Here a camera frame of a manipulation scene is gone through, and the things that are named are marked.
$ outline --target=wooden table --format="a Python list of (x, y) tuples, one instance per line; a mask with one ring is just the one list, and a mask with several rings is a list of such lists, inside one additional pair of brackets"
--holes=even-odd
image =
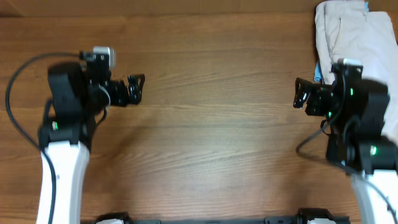
[[(349, 178), (294, 152), (322, 120), (292, 107), (296, 77), (313, 78), (313, 37), (307, 13), (1, 19), (1, 98), (13, 71), (44, 52), (112, 46), (114, 79), (146, 74), (142, 103), (111, 108), (95, 134), (83, 219), (264, 218), (322, 207), (359, 223)], [(13, 112), (34, 136), (50, 97), (47, 67), (61, 60), (29, 67), (12, 90)], [(4, 103), (0, 119), (0, 223), (34, 223), (40, 155)], [(324, 155), (326, 142), (307, 149)]]

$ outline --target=black cable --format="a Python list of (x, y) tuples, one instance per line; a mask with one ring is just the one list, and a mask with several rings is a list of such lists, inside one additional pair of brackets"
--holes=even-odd
[(350, 117), (350, 119), (347, 121), (346, 125), (344, 126), (343, 133), (341, 134), (343, 137), (343, 142), (346, 142), (346, 133), (348, 128), (353, 124), (353, 122), (356, 122), (356, 124), (359, 124), (361, 122), (360, 118), (358, 115), (353, 115)]
[(97, 127), (105, 120), (107, 114), (108, 114), (108, 112), (106, 111), (106, 108), (104, 108), (104, 115), (102, 115), (102, 118), (97, 123)]
[(33, 140), (33, 138), (20, 126), (20, 124), (15, 120), (14, 115), (12, 115), (11, 107), (10, 107), (10, 92), (11, 92), (11, 87), (18, 75), (25, 69), (28, 65), (33, 63), (34, 61), (46, 58), (46, 57), (79, 57), (78, 54), (72, 54), (72, 53), (62, 53), (62, 52), (56, 52), (56, 53), (47, 53), (47, 54), (42, 54), (35, 56), (28, 61), (26, 61), (23, 65), (21, 65), (12, 75), (12, 77), (9, 80), (7, 90), (6, 90), (6, 109), (7, 109), (7, 114), (8, 117), (10, 117), (10, 120), (12, 124), (15, 126), (15, 128), (24, 136), (33, 146), (35, 146), (45, 157), (47, 160), (49, 167), (50, 167), (50, 173), (51, 173), (51, 183), (52, 183), (52, 196), (51, 196), (51, 206), (50, 206), (50, 213), (49, 213), (49, 224), (52, 224), (52, 220), (54, 217), (54, 208), (55, 208), (55, 195), (57, 193), (57, 179), (55, 176), (55, 170), (54, 166), (51, 162), (51, 159), (47, 155), (44, 149), (40, 148), (40, 146)]
[(332, 117), (332, 119), (329, 122), (327, 122), (326, 125), (324, 125), (324, 126), (321, 125), (322, 127), (318, 131), (315, 131), (308, 138), (304, 139), (304, 141), (302, 141), (300, 144), (298, 144), (297, 147), (296, 147), (296, 153), (301, 158), (304, 158), (304, 159), (307, 159), (307, 160), (310, 160), (310, 161), (313, 161), (313, 162), (317, 162), (317, 163), (320, 163), (320, 164), (325, 164), (325, 165), (328, 165), (328, 166), (340, 168), (343, 171), (345, 171), (347, 174), (354, 175), (360, 181), (363, 181), (365, 184), (368, 184), (373, 190), (375, 190), (380, 195), (380, 197), (383, 198), (383, 200), (387, 204), (387, 210), (391, 212), (391, 215), (392, 215), (392, 218), (394, 220), (394, 223), (398, 224), (396, 211), (392, 207), (392, 205), (391, 205), (390, 201), (388, 200), (388, 198), (381, 192), (380, 189), (378, 189), (373, 183), (371, 183), (370, 181), (365, 179), (358, 171), (356, 171), (356, 170), (354, 170), (354, 169), (352, 169), (352, 168), (350, 168), (348, 166), (344, 166), (343, 164), (340, 164), (340, 163), (337, 163), (337, 162), (330, 162), (330, 161), (327, 161), (326, 159), (322, 159), (322, 158), (319, 158), (318, 156), (314, 156), (314, 155), (311, 155), (309, 153), (305, 153), (305, 152), (301, 151), (301, 148), (304, 145), (306, 145), (310, 141), (314, 140), (320, 133), (325, 132), (326, 128), (331, 126), (340, 117), (340, 114), (343, 111), (345, 98), (346, 98), (346, 81), (345, 81), (344, 75), (342, 75), (342, 77), (343, 77), (343, 99), (342, 99), (342, 104), (340, 105), (340, 108), (337, 111), (337, 114), (334, 115), (334, 117)]
[[(325, 123), (326, 123), (327, 121), (328, 121), (327, 119), (324, 119), (323, 121), (321, 121), (321, 128), (323, 128), (323, 126), (325, 125)], [(331, 133), (328, 134), (328, 133), (326, 133), (325, 131), (323, 131), (323, 133), (326, 134), (327, 136), (330, 136), (330, 135), (331, 135)]]

